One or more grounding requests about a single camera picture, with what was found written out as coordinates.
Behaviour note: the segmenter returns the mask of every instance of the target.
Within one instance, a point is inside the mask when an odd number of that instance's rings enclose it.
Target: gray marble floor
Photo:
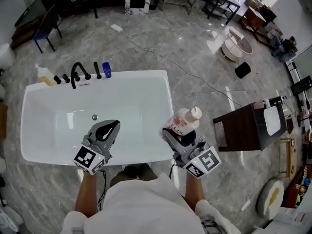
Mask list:
[[[3,175],[6,187],[1,191],[9,205],[24,219],[24,232],[33,234],[59,233],[66,214],[73,210],[80,179],[76,167],[27,162],[20,153],[20,118],[25,87],[40,82],[35,63],[48,67],[55,75],[69,75],[72,65],[80,61],[94,73],[93,62],[108,61],[112,71],[166,70],[174,110],[197,105],[203,112],[200,129],[207,141],[216,147],[212,119],[231,111],[228,99],[201,80],[189,76],[175,64],[133,45],[122,33],[110,28],[123,27],[142,47],[157,51],[176,61],[187,71],[202,76],[214,88],[225,91],[228,86],[233,100],[241,105],[289,93],[290,81],[283,65],[271,56],[267,47],[245,33],[253,47],[252,55],[244,55],[239,63],[223,57],[221,50],[211,52],[207,45],[207,30],[218,30],[223,19],[207,17],[194,8],[191,15],[180,6],[166,5],[163,12],[150,11],[148,17],[126,16],[124,8],[98,10],[98,19],[89,14],[63,19],[59,28],[63,39],[53,31],[50,40],[40,41],[39,52],[33,42],[17,50],[17,60],[1,78],[7,89],[7,138],[2,142],[7,172]],[[238,64],[246,61],[252,72],[239,79],[234,73]],[[294,99],[287,100],[294,110]],[[255,211],[257,197],[268,179],[278,176],[280,152],[271,145],[263,152],[219,153],[222,165],[203,179],[207,200],[243,232],[265,222]],[[157,173],[169,173],[169,162],[152,164]],[[121,167],[107,167],[108,180]],[[179,170],[181,191],[185,188],[185,171]],[[103,178],[98,174],[98,193],[103,190]],[[247,200],[245,211],[241,207]]]

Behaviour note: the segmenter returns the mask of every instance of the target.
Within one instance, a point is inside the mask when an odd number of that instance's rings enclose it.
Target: cord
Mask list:
[[[291,111],[291,113],[293,113],[292,109],[285,103],[285,101],[283,101],[283,103],[289,108],[289,110]]]
[[[177,166],[177,164],[171,165],[170,172],[169,172],[169,179],[171,179],[171,174],[172,174],[172,170],[173,170],[174,166]]]
[[[104,177],[105,182],[104,182],[104,191],[103,191],[102,195],[99,197],[98,202],[97,202],[97,207],[98,207],[97,212],[102,211],[101,202],[105,198],[105,191],[106,191],[106,172],[105,172],[105,170],[100,170],[100,172],[103,173],[103,177]]]
[[[262,173],[262,165],[263,165],[263,154],[262,154],[262,151],[260,151],[260,152],[261,152],[261,167],[260,167],[259,175],[261,175],[261,173]]]
[[[168,61],[170,61],[170,62],[173,62],[176,66],[178,66],[180,69],[182,69],[186,74],[201,79],[201,80],[202,80],[204,83],[206,83],[209,87],[211,87],[212,89],[214,89],[214,90],[216,90],[216,91],[222,93],[225,97],[227,97],[229,100],[231,100],[231,101],[234,102],[235,104],[239,105],[240,107],[243,107],[241,104],[239,104],[239,103],[233,101],[231,98],[229,98],[224,92],[222,92],[222,91],[220,91],[220,90],[214,88],[213,86],[211,86],[211,85],[210,85],[208,82],[206,82],[202,77],[187,72],[184,68],[182,68],[182,67],[181,67],[179,64],[177,64],[175,61],[170,60],[169,58],[166,58],[165,56],[163,56],[163,55],[160,54],[160,53],[157,53],[157,52],[155,52],[155,51],[153,51],[153,50],[150,50],[150,49],[142,48],[140,45],[136,44],[134,41],[132,41],[132,39],[134,39],[134,38],[137,37],[136,35],[132,35],[131,37],[129,37],[129,36],[127,36],[123,31],[121,31],[121,32],[122,32],[122,33],[129,39],[129,41],[132,42],[134,45],[138,46],[139,48],[141,48],[141,49],[143,49],[143,50],[146,50],[146,51],[152,52],[152,53],[154,53],[154,54],[157,54],[157,55],[159,55],[159,56],[165,58],[166,60],[168,60]]]

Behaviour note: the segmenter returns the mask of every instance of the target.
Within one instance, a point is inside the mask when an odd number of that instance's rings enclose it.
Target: black trash bin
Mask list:
[[[249,74],[251,72],[250,66],[243,62],[241,65],[239,65],[237,68],[235,68],[235,73],[238,76],[238,78],[243,78],[245,77],[247,74]]]

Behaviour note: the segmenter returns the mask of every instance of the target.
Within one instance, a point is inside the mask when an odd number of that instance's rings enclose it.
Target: bathtub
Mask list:
[[[166,71],[114,72],[107,79],[80,76],[71,84],[26,87],[20,145],[24,159],[74,165],[83,136],[91,126],[107,119],[120,121],[107,165],[154,162],[172,158],[173,151],[158,131],[173,115]]]

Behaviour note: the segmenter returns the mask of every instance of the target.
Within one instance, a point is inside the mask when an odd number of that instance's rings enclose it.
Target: person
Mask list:
[[[75,211],[64,219],[61,234],[204,234],[207,222],[223,233],[240,234],[205,200],[200,179],[190,173],[183,197],[165,174],[157,177],[148,164],[127,166],[111,180],[98,213],[96,187],[97,176],[84,173]]]
[[[279,54],[288,53],[294,48],[294,43],[294,37],[281,41],[278,36],[274,35],[270,40],[270,45],[275,49],[275,51],[271,55],[276,57]]]

